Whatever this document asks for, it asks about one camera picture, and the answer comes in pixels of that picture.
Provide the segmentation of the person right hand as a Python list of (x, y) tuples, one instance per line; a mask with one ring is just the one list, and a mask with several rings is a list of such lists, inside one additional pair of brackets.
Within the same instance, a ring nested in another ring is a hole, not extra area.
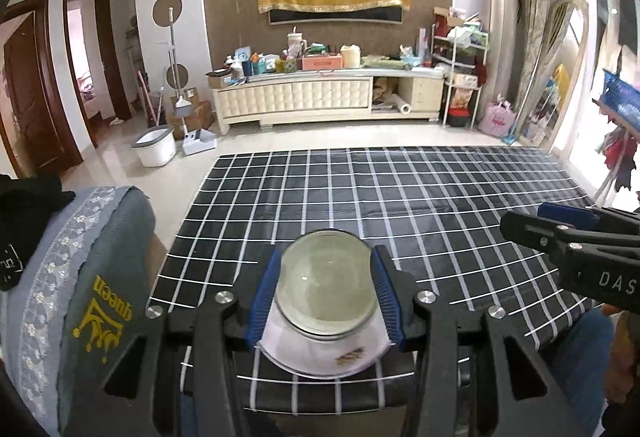
[(616, 317), (610, 360), (605, 373), (605, 397), (611, 403), (622, 405), (634, 387), (636, 346), (628, 329), (628, 313), (608, 304), (603, 304), (601, 311), (604, 316)]

